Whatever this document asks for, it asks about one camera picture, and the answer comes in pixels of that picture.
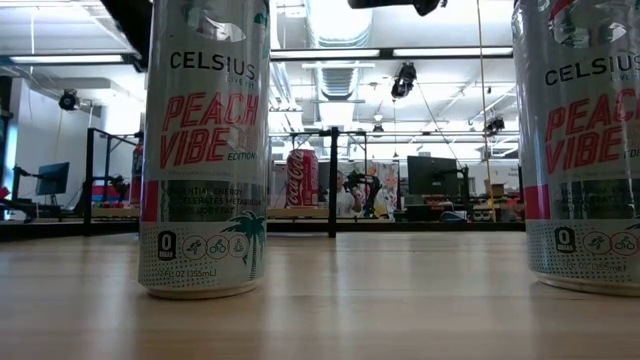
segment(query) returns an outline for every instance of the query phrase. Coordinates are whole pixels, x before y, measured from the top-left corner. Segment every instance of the white wall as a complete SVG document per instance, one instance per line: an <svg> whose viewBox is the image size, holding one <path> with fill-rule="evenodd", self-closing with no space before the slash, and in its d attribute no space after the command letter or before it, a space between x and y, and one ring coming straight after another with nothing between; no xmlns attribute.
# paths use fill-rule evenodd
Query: white wall
<svg viewBox="0 0 640 360"><path fill-rule="evenodd" d="M486 193L484 181L489 177L489 174L487 174L487 163L480 162L477 164L468 164L467 166L469 166L469 177L475 180L476 194ZM494 161L489 163L489 167L492 184L504 184L505 191L509 189L520 189L518 160Z"/></svg>
<svg viewBox="0 0 640 360"><path fill-rule="evenodd" d="M60 110L57 100L31 90L28 82L22 79L13 81L11 99L14 118L9 122L10 139L3 186L12 188L11 169L14 165L38 173L40 166L70 162L67 192L57 195L58 202L66 205L80 190L84 180L89 115L82 111ZM94 117L92 122L99 124L100 120ZM35 195L35 186L36 179L22 178L19 197L43 203L44 197Z"/></svg>
<svg viewBox="0 0 640 360"><path fill-rule="evenodd" d="M134 134L140 131L140 119L142 108L129 102L114 102L102 108L102 124L104 131L114 135ZM137 143L137 139L129 138L129 141ZM112 140L112 147L117 140ZM104 139L96 140L96 147L106 148ZM109 166L109 175L122 175L127 182L131 179L131 166L133 162L133 149L130 144L120 144L112 153ZM104 174L104 165L94 169L96 174Z"/></svg>

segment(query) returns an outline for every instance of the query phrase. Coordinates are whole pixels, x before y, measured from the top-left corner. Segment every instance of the camera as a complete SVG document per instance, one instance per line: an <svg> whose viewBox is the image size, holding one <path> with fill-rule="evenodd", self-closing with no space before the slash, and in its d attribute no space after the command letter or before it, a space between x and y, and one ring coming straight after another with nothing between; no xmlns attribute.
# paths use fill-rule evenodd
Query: camera
<svg viewBox="0 0 640 360"><path fill-rule="evenodd" d="M491 118L491 120L487 122L487 127L484 129L488 135L496 135L502 130L504 130L504 119L500 115Z"/></svg>
<svg viewBox="0 0 640 360"><path fill-rule="evenodd" d="M405 62L402 64L398 75L393 81L393 87L391 88L391 96L394 99L401 99L409 95L413 90L413 82L418 78L416 74L416 68L412 62Z"/></svg>
<svg viewBox="0 0 640 360"><path fill-rule="evenodd" d="M80 100L76 96L77 93L78 92L73 89L65 90L64 94L60 97L60 101L58 102L58 106L60 106L60 109L66 111L78 110Z"/></svg>

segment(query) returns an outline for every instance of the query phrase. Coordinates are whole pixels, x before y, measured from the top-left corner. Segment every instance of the celsius logo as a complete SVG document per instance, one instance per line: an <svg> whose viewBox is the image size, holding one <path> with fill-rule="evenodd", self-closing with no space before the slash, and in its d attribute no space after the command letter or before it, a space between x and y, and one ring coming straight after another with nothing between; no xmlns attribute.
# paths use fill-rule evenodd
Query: celsius logo
<svg viewBox="0 0 640 360"><path fill-rule="evenodd" d="M267 5L266 14L258 13L254 17L254 23L268 28L269 7L267 0L263 0ZM224 19L220 14L220 9L225 6L233 6L234 2L220 0L183 0L180 9L182 18L187 25L198 35L217 41L240 42L247 38L247 35L238 25Z"/></svg>
<svg viewBox="0 0 640 360"><path fill-rule="evenodd" d="M558 44L571 48L591 48L610 44L627 33L626 25L612 19L627 19L629 12L638 10L639 2L558 0L551 8L549 31ZM576 21L582 23L581 26L578 26Z"/></svg>

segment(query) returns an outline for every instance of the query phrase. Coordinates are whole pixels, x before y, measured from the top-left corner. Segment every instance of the ceiling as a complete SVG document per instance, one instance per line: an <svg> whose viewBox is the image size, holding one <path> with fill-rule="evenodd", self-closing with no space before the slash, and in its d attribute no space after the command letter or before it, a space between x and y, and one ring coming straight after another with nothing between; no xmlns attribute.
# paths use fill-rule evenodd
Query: ceiling
<svg viewBox="0 0 640 360"><path fill-rule="evenodd" d="M322 1L346 3L346 0ZM307 29L305 0L272 2L277 3L277 38L280 46L284 49L312 47ZM510 47L513 1L480 0L480 3L482 45ZM480 43L474 4L471 0L449 0L446 8L438 9L425 18L418 16L412 7L374 9L366 46L477 47ZM336 6L331 19L327 19L327 25L343 24L344 27L344 24L350 21L355 10L343 10L340 6ZM0 18L3 19L0 22L0 56L133 52L100 1L0 0ZM512 59L485 59L484 66L481 65L480 59L414 60L419 86L416 85L409 96L398 100L395 107L390 90L402 61L362 62L368 68L360 70L356 92L350 98L358 100L358 103L352 110L352 120L343 127L346 130L370 131L373 125L378 123L382 124L387 132L434 131L438 128L442 131L469 131L472 128L482 130L482 113L488 106L495 114L505 119L506 130L518 129L514 96L515 70ZM315 70L303 69L303 64L309 63L312 62L284 63L287 80L302 112L271 114L272 131L300 131L326 127L328 120L319 114ZM112 88L122 89L122 96L130 96L142 102L146 97L145 75L137 73L130 65L37 66L33 69L12 66L0 69L0 74L35 78L43 87L51 89L56 88L62 79L104 78L117 85ZM99 92L88 90L85 95L103 96ZM90 100L109 103L109 99ZM382 115L382 120L375 120L376 114ZM285 116L295 119L288 123L295 126L288 129L283 126L282 118ZM416 142L413 136L394 136L391 139L387 136L372 140L390 142L396 139L398 142ZM444 142L441 137L433 140ZM506 140L508 141L504 143L508 144L509 149L517 148L516 140ZM478 146L453 144L454 151L458 151L458 147L462 149ZM407 151L411 153L415 149L416 147L409 147Z"/></svg>

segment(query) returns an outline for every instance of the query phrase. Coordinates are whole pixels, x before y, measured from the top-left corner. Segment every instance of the computer monitor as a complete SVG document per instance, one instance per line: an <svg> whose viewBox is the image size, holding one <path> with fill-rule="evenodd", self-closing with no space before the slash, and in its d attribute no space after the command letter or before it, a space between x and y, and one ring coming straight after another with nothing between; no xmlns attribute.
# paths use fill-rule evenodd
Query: computer monitor
<svg viewBox="0 0 640 360"><path fill-rule="evenodd" d="M408 156L409 193L413 195L458 196L455 159Z"/></svg>
<svg viewBox="0 0 640 360"><path fill-rule="evenodd" d="M56 195L67 192L69 163L41 166L38 170L36 195Z"/></svg>

